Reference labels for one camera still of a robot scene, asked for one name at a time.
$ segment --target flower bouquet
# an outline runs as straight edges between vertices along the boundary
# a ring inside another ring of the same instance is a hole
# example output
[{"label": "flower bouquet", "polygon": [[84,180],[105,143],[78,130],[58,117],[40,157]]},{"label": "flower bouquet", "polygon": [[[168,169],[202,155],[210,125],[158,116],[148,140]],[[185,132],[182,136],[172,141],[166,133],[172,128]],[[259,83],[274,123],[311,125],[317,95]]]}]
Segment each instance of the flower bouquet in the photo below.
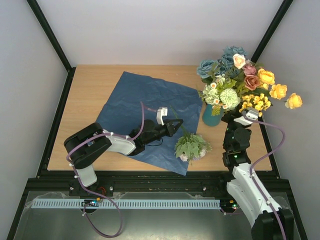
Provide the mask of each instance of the flower bouquet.
[{"label": "flower bouquet", "polygon": [[[172,108],[173,114],[176,118],[178,115]],[[174,146],[175,157],[180,158],[183,162],[197,161],[203,158],[207,152],[211,151],[211,146],[206,142],[202,136],[190,133],[181,125],[183,136],[178,139]]]},{"label": "flower bouquet", "polygon": [[[255,108],[267,110],[273,99],[282,99],[287,95],[287,86],[276,84],[275,75],[263,69],[262,65],[246,59],[247,52],[242,47],[226,47],[217,60],[204,60],[197,68],[197,74],[206,83],[199,96],[212,106],[211,115],[216,116],[223,108],[224,112],[234,110],[241,104],[239,111]],[[293,93],[285,102],[290,109],[301,107],[302,99]]]}]

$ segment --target blue vase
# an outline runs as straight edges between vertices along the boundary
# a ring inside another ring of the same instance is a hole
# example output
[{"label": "blue vase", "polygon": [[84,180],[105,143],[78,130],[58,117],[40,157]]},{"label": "blue vase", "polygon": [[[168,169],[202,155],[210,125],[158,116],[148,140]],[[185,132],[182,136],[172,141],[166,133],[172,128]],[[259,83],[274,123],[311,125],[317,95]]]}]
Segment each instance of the blue vase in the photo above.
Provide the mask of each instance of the blue vase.
[{"label": "blue vase", "polygon": [[223,108],[220,109],[220,114],[212,116],[212,105],[208,104],[202,115],[202,121],[205,125],[210,127],[217,126],[221,122],[221,118],[224,115]]}]

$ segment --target blue cloth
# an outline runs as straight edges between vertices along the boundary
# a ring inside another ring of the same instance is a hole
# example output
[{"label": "blue cloth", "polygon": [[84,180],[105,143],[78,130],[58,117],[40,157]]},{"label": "blue cloth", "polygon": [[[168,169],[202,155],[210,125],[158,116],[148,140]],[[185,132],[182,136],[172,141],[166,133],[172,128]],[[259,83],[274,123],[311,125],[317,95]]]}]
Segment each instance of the blue cloth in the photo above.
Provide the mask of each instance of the blue cloth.
[{"label": "blue cloth", "polygon": [[[141,104],[157,110],[159,107],[168,108],[168,116],[163,119],[176,119],[171,107],[178,118],[183,119],[183,126],[190,132],[197,131],[202,101],[197,90],[181,84],[168,82],[124,72],[103,106],[97,122],[107,131],[128,135],[131,130],[142,123]],[[145,110],[145,119],[155,123],[156,112]],[[173,137],[165,136],[160,146],[145,146],[145,150],[136,156],[128,156],[135,160],[148,163],[181,175],[187,174],[188,163],[176,158],[175,144],[183,136],[180,127]]]}]

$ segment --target wooden tabletop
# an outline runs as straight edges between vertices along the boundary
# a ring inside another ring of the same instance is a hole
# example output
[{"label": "wooden tabletop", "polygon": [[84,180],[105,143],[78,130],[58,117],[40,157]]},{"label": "wooden tabletop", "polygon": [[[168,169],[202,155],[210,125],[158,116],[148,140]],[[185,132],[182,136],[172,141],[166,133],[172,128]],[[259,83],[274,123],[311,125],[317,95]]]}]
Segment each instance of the wooden tabletop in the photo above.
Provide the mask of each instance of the wooden tabletop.
[{"label": "wooden tabletop", "polygon": [[[66,101],[59,130],[53,146],[48,170],[71,170],[66,161],[67,151],[63,145],[66,138],[94,123],[104,104],[120,79],[122,73],[151,76],[169,82],[200,89],[203,83],[196,74],[196,66],[152,66],[152,65],[78,65]],[[209,127],[202,121],[202,113],[197,134],[211,143],[212,151],[199,161],[189,164],[188,171],[227,171],[222,161],[222,143],[227,124]],[[247,154],[252,162],[267,153],[260,127],[253,124]],[[95,170],[103,171],[165,171],[162,168],[131,159],[116,152],[103,153],[95,162]],[[270,171],[268,158],[259,163],[256,170]]]}]

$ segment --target pink rose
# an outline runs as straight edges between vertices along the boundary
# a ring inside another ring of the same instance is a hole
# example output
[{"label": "pink rose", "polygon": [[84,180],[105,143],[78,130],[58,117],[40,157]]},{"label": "pink rose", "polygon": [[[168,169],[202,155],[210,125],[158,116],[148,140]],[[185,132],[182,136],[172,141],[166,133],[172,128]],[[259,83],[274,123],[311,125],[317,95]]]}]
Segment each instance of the pink rose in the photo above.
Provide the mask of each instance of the pink rose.
[{"label": "pink rose", "polygon": [[242,69],[246,76],[254,76],[257,72],[257,69],[251,64],[245,65]]},{"label": "pink rose", "polygon": [[259,78],[257,76],[246,76],[244,78],[245,87],[251,91],[255,90],[261,85]]}]

